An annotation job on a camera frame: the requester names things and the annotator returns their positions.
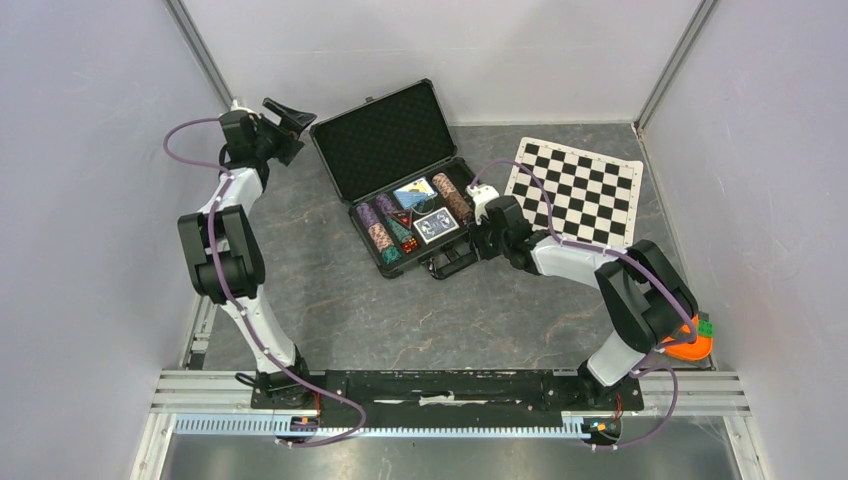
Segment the metal corner post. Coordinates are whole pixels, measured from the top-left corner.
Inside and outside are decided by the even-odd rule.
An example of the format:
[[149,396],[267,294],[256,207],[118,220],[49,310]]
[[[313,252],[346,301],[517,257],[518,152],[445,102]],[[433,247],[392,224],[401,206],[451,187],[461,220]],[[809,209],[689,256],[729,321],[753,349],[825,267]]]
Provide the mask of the metal corner post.
[[668,91],[672,80],[674,80],[675,75],[677,75],[677,72],[680,70],[680,66],[689,55],[692,45],[701,33],[702,27],[707,22],[707,19],[709,19],[718,3],[719,0],[701,0],[698,4],[698,8],[695,9],[692,19],[689,20],[689,25],[687,25],[686,30],[683,31],[683,35],[677,42],[677,46],[674,47],[674,52],[672,52],[671,57],[668,59],[668,63],[666,63],[665,68],[660,74],[657,84],[654,85],[654,89],[648,96],[645,106],[642,107],[642,111],[639,112],[639,116],[636,117],[636,121],[633,122],[633,126],[637,134],[641,135],[642,130],[644,130],[644,128],[648,125],[648,122],[651,121],[651,117],[653,117],[656,112],[660,101],[662,101],[662,98]]
[[209,53],[206,43],[203,42],[203,37],[200,36],[200,32],[191,19],[185,3],[183,3],[183,0],[163,1],[171,12],[171,16],[174,18],[174,22],[179,27],[180,32],[182,32],[192,54],[197,59],[200,69],[203,70],[203,74],[206,75],[207,80],[209,80],[209,83],[215,90],[215,94],[221,100],[221,104],[224,108],[229,108],[230,103],[233,101],[233,94],[230,92],[227,82],[224,81],[221,71],[218,70],[218,66],[215,64],[212,54]]

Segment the dice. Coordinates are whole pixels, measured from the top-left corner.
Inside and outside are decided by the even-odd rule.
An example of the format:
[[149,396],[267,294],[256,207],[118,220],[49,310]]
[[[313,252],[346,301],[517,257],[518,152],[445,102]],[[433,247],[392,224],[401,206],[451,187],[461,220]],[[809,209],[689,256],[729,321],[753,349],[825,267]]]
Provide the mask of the dice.
[[403,242],[400,247],[403,250],[403,253],[410,253],[418,248],[418,240],[416,240],[415,237],[410,237],[409,240]]

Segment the white wall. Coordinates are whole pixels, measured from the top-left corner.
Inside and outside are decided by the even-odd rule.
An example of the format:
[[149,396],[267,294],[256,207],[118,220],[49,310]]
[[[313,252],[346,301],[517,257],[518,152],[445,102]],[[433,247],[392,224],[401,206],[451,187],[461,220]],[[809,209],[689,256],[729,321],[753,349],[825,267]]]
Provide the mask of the white wall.
[[776,478],[843,478],[848,4],[721,2],[647,129]]
[[632,120],[697,0],[186,0],[234,95],[322,117],[424,77],[449,120]]
[[[214,185],[161,139],[220,106],[160,0],[5,1],[0,65],[0,478],[127,478]],[[175,147],[214,160],[217,130]]]

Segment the chessboard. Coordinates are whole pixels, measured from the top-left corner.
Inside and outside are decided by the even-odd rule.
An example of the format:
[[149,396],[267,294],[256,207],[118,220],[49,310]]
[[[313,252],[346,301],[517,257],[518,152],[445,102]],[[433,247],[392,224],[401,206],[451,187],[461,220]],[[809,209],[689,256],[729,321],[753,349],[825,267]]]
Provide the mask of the chessboard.
[[[596,245],[633,244],[642,162],[626,161],[525,137],[515,161],[542,182],[553,204],[554,229],[564,237]],[[542,190],[517,166],[505,195],[513,195],[534,230],[548,229]]]

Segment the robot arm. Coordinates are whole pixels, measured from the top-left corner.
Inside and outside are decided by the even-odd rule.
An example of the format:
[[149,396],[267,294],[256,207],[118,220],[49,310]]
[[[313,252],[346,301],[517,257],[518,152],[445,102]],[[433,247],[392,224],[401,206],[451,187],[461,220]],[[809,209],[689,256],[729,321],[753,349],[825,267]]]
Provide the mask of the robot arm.
[[610,250],[627,255],[660,279],[690,318],[698,305],[689,288],[653,242],[602,252],[559,244],[548,232],[533,232],[521,206],[511,196],[499,196],[488,185],[469,187],[474,200],[474,241],[484,259],[506,257],[519,270],[563,277],[600,290],[615,331],[578,369],[589,385],[590,397],[613,389],[651,350],[679,330],[684,322],[647,279]]
[[[303,147],[298,137],[315,120],[315,115],[291,110],[271,99],[265,99],[263,105],[280,116],[279,124],[235,102],[229,112],[219,117],[226,138],[219,163],[228,172],[221,174],[218,187],[206,205],[197,213],[182,216],[177,228],[195,291],[208,295],[232,317],[256,358],[257,371],[270,375],[280,368],[269,360],[268,354],[286,367],[295,365],[300,357],[264,295],[265,263],[247,216],[268,183],[268,160],[277,158],[285,165],[291,163]],[[207,221],[213,205],[215,242],[210,245]],[[219,252],[227,285],[247,310],[250,324],[236,305],[227,300],[211,248]],[[254,338],[261,340],[262,348]]]

